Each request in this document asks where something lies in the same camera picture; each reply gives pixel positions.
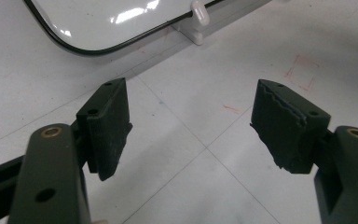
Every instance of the tile grout line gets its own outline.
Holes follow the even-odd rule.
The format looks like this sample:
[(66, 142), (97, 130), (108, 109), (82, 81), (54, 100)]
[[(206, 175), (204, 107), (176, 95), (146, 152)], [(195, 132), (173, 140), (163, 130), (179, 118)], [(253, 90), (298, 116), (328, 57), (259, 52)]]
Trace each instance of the tile grout line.
[[(242, 15), (242, 16), (241, 16), (241, 14), (242, 14), (244, 11), (246, 11), (247, 9), (252, 8), (252, 7), (254, 7), (254, 6), (257, 6), (257, 4), (260, 4), (260, 1), (256, 1), (256, 2), (252, 3), (252, 4), (249, 5), (249, 6), (242, 7), (241, 9), (239, 9), (239, 10), (236, 11), (236, 12), (234, 12), (233, 14), (231, 14), (231, 15), (229, 15), (229, 16), (226, 16), (226, 17), (223, 18), (221, 21), (218, 21), (218, 22), (216, 22), (215, 24), (211, 25), (210, 27), (206, 28), (206, 29), (205, 29), (204, 31), (202, 31), (202, 32), (205, 32), (205, 33), (207, 34), (206, 36), (210, 36), (210, 35), (214, 34), (215, 32), (220, 31), (221, 29), (225, 28), (226, 26), (230, 25), (231, 23), (233, 23), (233, 22), (235, 22), (235, 21), (238, 21), (238, 20), (240, 20), (241, 18), (243, 18), (244, 16), (246, 16), (246, 15), (248, 15), (249, 13), (253, 12), (254, 10), (251, 10), (251, 12), (248, 12), (248, 13), (246, 13), (245, 15)], [(223, 25), (223, 27), (220, 27), (221, 24), (225, 24), (225, 22), (227, 22), (227, 21), (228, 21), (228, 24)]]
[[(340, 21), (340, 22), (337, 22), (336, 24), (334, 24), (334, 28), (331, 29), (330, 31), (328, 31), (326, 33), (326, 36), (327, 38), (329, 39), (332, 39), (334, 38), (333, 37), (333, 34), (339, 29), (339, 27), (344, 24), (345, 22), (347, 22), (348, 20), (351, 19), (351, 17), (353, 17), (353, 15), (355, 15), (356, 13), (358, 12), (358, 8), (356, 8), (352, 13), (351, 15), (349, 15), (348, 17), (345, 17), (345, 19), (343, 21)], [(312, 47), (310, 50), (309, 50), (309, 54), (312, 54), (313, 52), (316, 51), (316, 48), (315, 47)]]
[[(146, 85), (146, 83), (144, 83), (144, 81), (143, 81), (140, 77), (138, 77), (138, 78), (139, 78), (139, 80), (153, 93), (153, 95), (156, 96), (156, 98), (158, 98), (162, 103), (164, 103), (164, 102), (156, 95), (156, 93), (153, 92), (153, 90), (152, 90), (148, 85)], [(173, 111), (171, 110), (171, 108), (170, 108), (169, 106), (167, 106), (165, 103), (164, 103), (164, 105), (165, 105), (165, 107), (175, 116), (175, 118), (178, 119), (178, 120), (182, 123), (183, 126), (185, 126), (185, 128), (191, 133), (191, 135), (193, 135), (193, 136), (206, 148), (207, 146), (205, 146), (205, 145), (202, 143), (202, 141), (201, 141), (193, 132), (191, 132), (191, 130), (187, 127), (187, 125), (185, 125), (185, 123), (184, 123), (181, 119), (179, 119), (179, 117), (178, 117), (175, 113), (173, 113)]]
[(135, 212), (133, 212), (127, 219), (125, 219), (121, 224), (126, 223), (131, 217), (133, 217), (139, 210), (141, 210), (142, 207), (145, 206), (154, 196), (156, 196), (162, 189), (164, 189), (173, 179), (175, 179), (180, 173), (182, 173), (185, 168), (191, 164), (200, 154), (202, 154), (205, 150), (208, 150), (208, 148), (204, 148), (199, 154), (197, 154), (191, 161), (189, 161), (180, 171), (178, 171), (170, 180), (167, 181), (161, 188), (159, 188), (149, 199), (146, 200), (138, 209), (136, 209)]
[(245, 185), (243, 185), (243, 184), (240, 182), (240, 180), (239, 180), (234, 174), (231, 173), (230, 170), (228, 170), (228, 168), (225, 166), (225, 164), (222, 163), (222, 162), (212, 153), (212, 151), (211, 151), (209, 148), (206, 148), (206, 149), (207, 149), (209, 152), (211, 152), (211, 154), (223, 165), (223, 167), (225, 167), (225, 169), (238, 181), (238, 183), (240, 183), (241, 186), (242, 186), (246, 191), (248, 191), (248, 193), (249, 193), (250, 195), (252, 195), (252, 197), (269, 213), (269, 215), (272, 216), (272, 218), (274, 218), (274, 220), (275, 220), (277, 223), (281, 224), (281, 222), (279, 222), (278, 219), (277, 219), (275, 216), (273, 216), (273, 215), (270, 213), (270, 211), (269, 211), (260, 201), (257, 200), (257, 198), (254, 196), (254, 194), (253, 194), (250, 190), (248, 190), (248, 189), (245, 187)]
[[(182, 44), (182, 43), (184, 43), (184, 42), (185, 42), (185, 40), (182, 40), (182, 41), (180, 41), (179, 43), (176, 43), (175, 45), (173, 45), (172, 47), (163, 50), (161, 53), (163, 53), (163, 52), (165, 52), (165, 51), (167, 51), (167, 50), (173, 49), (173, 48), (175, 48), (176, 46), (178, 46), (179, 44)], [(154, 55), (153, 57), (149, 58), (148, 60), (143, 61), (143, 62), (141, 62), (141, 63), (138, 63), (138, 64), (134, 65), (132, 68), (130, 68), (130, 69), (128, 69), (128, 70), (122, 72), (121, 74), (116, 75), (116, 76), (113, 77), (113, 78), (121, 77), (122, 75), (124, 75), (125, 73), (127, 73), (127, 72), (129, 72), (129, 71), (132, 71), (133, 74), (136, 75), (136, 73), (133, 71), (133, 68), (135, 68), (135, 67), (137, 67), (137, 66), (139, 66), (139, 65), (141, 65), (141, 64), (143, 64), (143, 63), (146, 63), (146, 62), (148, 62), (148, 61), (150, 61), (150, 60), (156, 58), (157, 56), (158, 56), (158, 55)], [(99, 88), (99, 87), (94, 88), (94, 89), (91, 89), (90, 91), (98, 90), (98, 88)], [(18, 129), (16, 129), (16, 130), (12, 131), (12, 132), (10, 132), (10, 133), (5, 134), (4, 136), (0, 137), (0, 140), (6, 138), (6, 137), (8, 137), (8, 136), (10, 136), (11, 134), (13, 134), (13, 133), (15, 133), (16, 131), (18, 131), (18, 130), (20, 130), (20, 129), (22, 129), (22, 128), (28, 126), (28, 125), (30, 125), (31, 123), (33, 123), (33, 122), (35, 122), (35, 121), (37, 121), (37, 120), (39, 120), (39, 119), (42, 119), (43, 117), (47, 116), (48, 114), (50, 114), (50, 113), (52, 113), (52, 112), (54, 112), (54, 111), (56, 111), (56, 110), (62, 108), (63, 106), (72, 103), (73, 101), (75, 101), (75, 100), (77, 100), (78, 98), (80, 98), (81, 96), (83, 96), (83, 95), (89, 93), (90, 91), (87, 91), (87, 92), (85, 92), (85, 93), (83, 93), (83, 94), (77, 96), (75, 99), (70, 100), (70, 101), (66, 102), (65, 104), (63, 104), (63, 105), (60, 105), (60, 106), (56, 107), (56, 108), (53, 109), (53, 110), (50, 110), (48, 113), (46, 113), (46, 114), (44, 114), (44, 115), (42, 115), (42, 116), (40, 116), (40, 117), (38, 117), (38, 118), (36, 118), (36, 119), (33, 119), (32, 121), (30, 121), (30, 122), (28, 122), (28, 123), (22, 125), (20, 128), (18, 128)]]
[(63, 105), (60, 105), (60, 106), (56, 107), (55, 109), (50, 110), (48, 113), (46, 113), (46, 114), (44, 114), (44, 115), (42, 115), (42, 116), (39, 116), (38, 118), (33, 119), (32, 121), (30, 121), (30, 122), (28, 122), (28, 123), (22, 125), (20, 128), (18, 128), (18, 129), (16, 129), (16, 130), (12, 131), (12, 132), (10, 132), (10, 133), (5, 134), (4, 136), (0, 137), (0, 140), (6, 138), (6, 137), (8, 137), (8, 136), (10, 136), (11, 134), (17, 132), (17, 131), (20, 130), (20, 129), (23, 129), (24, 127), (26, 127), (26, 126), (28, 126), (28, 125), (34, 123), (35, 121), (44, 118), (45, 116), (47, 116), (47, 115), (49, 115), (49, 114), (51, 114), (51, 113), (57, 111), (58, 109), (60, 109), (60, 108), (62, 108), (62, 107), (64, 107), (64, 106), (66, 106), (66, 105), (71, 104), (73, 101), (75, 101), (75, 100), (79, 99), (80, 97), (82, 97), (82, 96), (84, 96), (84, 95), (90, 93), (91, 91), (97, 91), (98, 88), (100, 88), (100, 86), (98, 86), (97, 88), (93, 88), (93, 89), (91, 89), (91, 90), (89, 90), (89, 91), (86, 91), (86, 92), (84, 92), (84, 93), (78, 95), (75, 99), (70, 100), (70, 101), (64, 103)]
[(226, 128), (225, 130), (223, 130), (219, 135), (217, 135), (217, 137), (206, 147), (210, 147), (211, 144), (213, 144), (220, 136), (222, 136), (223, 133), (225, 133), (235, 122), (237, 122), (240, 118), (243, 117), (244, 114), (246, 114), (251, 108), (253, 107), (253, 104), (251, 106), (249, 106), (247, 109), (245, 109), (245, 111), (242, 112), (241, 115), (239, 115), (236, 119), (234, 119), (234, 121), (232, 121)]

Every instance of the floor tile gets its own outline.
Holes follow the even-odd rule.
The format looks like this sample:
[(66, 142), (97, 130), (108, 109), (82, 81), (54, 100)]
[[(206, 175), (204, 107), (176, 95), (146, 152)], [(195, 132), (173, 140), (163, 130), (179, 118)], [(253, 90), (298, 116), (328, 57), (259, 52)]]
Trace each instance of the floor tile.
[(186, 39), (168, 27), (115, 53), (79, 56), (49, 39), (23, 2), (0, 1), (0, 12), (7, 12), (0, 13), (0, 138)]
[(257, 29), (252, 22), (240, 21), (208, 36), (203, 46), (188, 47), (140, 75), (205, 146), (252, 104), (259, 77), (276, 78), (261, 74), (265, 55), (257, 50), (280, 43), (263, 42), (266, 38), (246, 30)]
[(117, 172), (86, 175), (93, 220), (122, 223), (205, 149), (137, 77), (128, 93), (133, 129)]
[(125, 223), (277, 221), (205, 150)]
[(330, 129), (358, 127), (358, 11), (297, 54), (282, 84), (332, 115)]
[(244, 114), (213, 144), (212, 153), (282, 224), (320, 223), (310, 175), (291, 175), (274, 163)]
[(72, 124), (76, 119), (77, 111), (88, 101), (96, 90), (97, 89), (86, 91), (86, 93), (75, 98), (72, 102), (52, 109), (52, 111), (49, 111), (46, 115), (42, 115), (40, 118), (20, 127), (18, 130), (6, 136), (2, 136), (2, 138), (0, 138), (0, 164), (22, 156), (27, 148), (30, 135), (37, 129), (52, 123)]

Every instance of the white plastic bracket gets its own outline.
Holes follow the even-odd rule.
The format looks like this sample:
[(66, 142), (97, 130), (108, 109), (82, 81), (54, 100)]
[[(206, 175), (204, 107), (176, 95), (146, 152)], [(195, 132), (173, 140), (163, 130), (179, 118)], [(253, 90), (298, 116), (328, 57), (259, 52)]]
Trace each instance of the white plastic bracket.
[(199, 0), (194, 0), (191, 3), (191, 10), (193, 11), (193, 16), (191, 18), (179, 21), (176, 24), (173, 24), (172, 27), (187, 36), (187, 38), (193, 41), (194, 44), (202, 45), (203, 35), (200, 30), (202, 27), (209, 24), (209, 14), (205, 5)]

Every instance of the white floor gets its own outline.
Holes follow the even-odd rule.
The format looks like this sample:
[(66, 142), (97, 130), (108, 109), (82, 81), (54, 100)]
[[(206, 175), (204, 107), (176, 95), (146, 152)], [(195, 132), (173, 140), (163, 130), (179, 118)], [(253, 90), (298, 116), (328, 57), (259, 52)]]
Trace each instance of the white floor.
[[(23, 154), (39, 127), (72, 123), (99, 85), (126, 77), (133, 130), (117, 172), (101, 182), (85, 168), (93, 220), (321, 222), (316, 168), (276, 167), (250, 116), (264, 78), (330, 113), (331, 131), (358, 127), (358, 0), (274, 0), (201, 47), (168, 28), (174, 47), (162, 53), (141, 42), (98, 58), (58, 48), (10, 2), (0, 1), (0, 163)], [(143, 54), (153, 58), (127, 65)]]

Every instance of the red marking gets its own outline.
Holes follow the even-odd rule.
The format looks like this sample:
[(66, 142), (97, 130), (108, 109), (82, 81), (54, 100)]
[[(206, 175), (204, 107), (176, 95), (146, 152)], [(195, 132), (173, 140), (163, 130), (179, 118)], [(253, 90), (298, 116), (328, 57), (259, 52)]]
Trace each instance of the red marking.
[(304, 86), (299, 85), (298, 87), (303, 89), (304, 91), (310, 91), (310, 90), (312, 90), (314, 83), (315, 83), (315, 77), (312, 77), (308, 86), (304, 87)]
[(141, 53), (145, 53), (145, 51), (142, 49), (144, 46), (139, 46), (138, 48), (137, 48), (137, 50), (138, 51), (140, 51)]
[[(303, 67), (312, 67), (312, 66), (316, 66), (316, 67), (321, 67), (319, 64), (317, 64), (314, 60), (305, 57), (305, 56), (301, 56), (299, 54), (297, 54), (295, 60), (293, 61), (292, 66), (290, 67), (290, 69), (285, 73), (284, 77), (286, 77), (287, 79), (290, 80), (290, 82), (293, 85), (297, 85), (294, 81), (294, 70), (295, 68), (301, 65)], [(303, 89), (304, 91), (311, 91), (313, 88), (313, 85), (315, 83), (315, 77), (312, 77), (312, 79), (310, 80), (310, 83), (307, 86), (304, 85), (297, 85), (299, 88)]]
[(170, 27), (168, 26), (167, 29), (165, 29), (164, 41), (167, 39), (169, 33), (170, 33)]
[(286, 72), (286, 75), (285, 75), (285, 77), (287, 77), (292, 82), (292, 84), (294, 84), (294, 82), (292, 80), (293, 71), (295, 70), (295, 67), (296, 67), (296, 64), (297, 64), (297, 61), (298, 61), (299, 58), (300, 58), (300, 55), (297, 54), (295, 60), (293, 61), (292, 66), (290, 67), (289, 71)]
[(231, 110), (232, 112), (234, 112), (234, 113), (236, 113), (236, 114), (239, 114), (239, 113), (240, 113), (240, 110), (239, 110), (239, 109), (233, 108), (233, 107), (231, 107), (231, 106), (223, 105), (223, 107), (224, 107), (225, 109)]

